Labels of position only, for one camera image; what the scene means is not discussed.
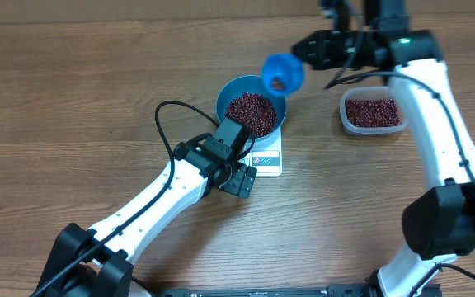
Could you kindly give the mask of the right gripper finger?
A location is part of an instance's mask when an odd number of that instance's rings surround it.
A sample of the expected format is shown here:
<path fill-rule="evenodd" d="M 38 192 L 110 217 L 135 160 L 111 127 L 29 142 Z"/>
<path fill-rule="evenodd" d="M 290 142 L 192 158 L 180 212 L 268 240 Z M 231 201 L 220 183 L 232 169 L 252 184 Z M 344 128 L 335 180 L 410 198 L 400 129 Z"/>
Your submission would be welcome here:
<path fill-rule="evenodd" d="M 294 45 L 291 53 L 303 63 L 313 65 L 316 62 L 316 47 L 314 45 Z"/>
<path fill-rule="evenodd" d="M 314 35 L 308 35 L 296 42 L 291 47 L 292 52 L 314 52 L 316 50 L 316 39 Z"/>

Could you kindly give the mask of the blue plastic measuring scoop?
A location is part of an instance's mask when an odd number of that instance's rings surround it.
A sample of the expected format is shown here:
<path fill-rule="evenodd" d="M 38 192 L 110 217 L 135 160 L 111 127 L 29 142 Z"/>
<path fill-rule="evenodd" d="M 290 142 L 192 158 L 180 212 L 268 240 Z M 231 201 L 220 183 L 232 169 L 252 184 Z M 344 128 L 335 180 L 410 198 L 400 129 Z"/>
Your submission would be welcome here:
<path fill-rule="evenodd" d="M 303 85 L 303 62 L 293 54 L 271 54 L 261 69 L 264 88 L 272 95 L 287 97 Z"/>

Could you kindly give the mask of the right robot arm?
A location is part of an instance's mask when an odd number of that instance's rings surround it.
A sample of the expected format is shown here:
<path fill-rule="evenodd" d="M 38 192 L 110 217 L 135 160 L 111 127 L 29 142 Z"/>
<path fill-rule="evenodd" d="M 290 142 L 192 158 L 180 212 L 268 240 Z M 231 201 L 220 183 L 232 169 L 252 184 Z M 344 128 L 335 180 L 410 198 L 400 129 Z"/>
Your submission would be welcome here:
<path fill-rule="evenodd" d="M 291 51 L 315 70 L 335 69 L 332 86 L 383 79 L 397 98 L 416 142 L 426 193 L 402 213 L 405 242 L 374 271 L 377 296 L 421 296 L 439 271 L 475 250 L 475 145 L 449 85 L 435 37 L 409 26 L 402 1 L 368 1 L 358 13 L 347 1 L 324 1 L 333 22 Z"/>

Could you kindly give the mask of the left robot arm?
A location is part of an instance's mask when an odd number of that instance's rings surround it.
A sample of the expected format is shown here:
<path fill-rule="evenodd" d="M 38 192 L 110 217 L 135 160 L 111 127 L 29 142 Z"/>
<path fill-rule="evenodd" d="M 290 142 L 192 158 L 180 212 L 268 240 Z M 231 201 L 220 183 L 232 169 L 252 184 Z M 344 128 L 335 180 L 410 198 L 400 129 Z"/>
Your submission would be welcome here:
<path fill-rule="evenodd" d="M 127 205 L 84 229 L 69 224 L 57 236 L 36 296 L 148 296 L 133 279 L 134 264 L 183 210 L 213 189 L 250 194 L 256 169 L 241 163 L 248 132 L 200 134 L 179 143 L 161 174 Z"/>

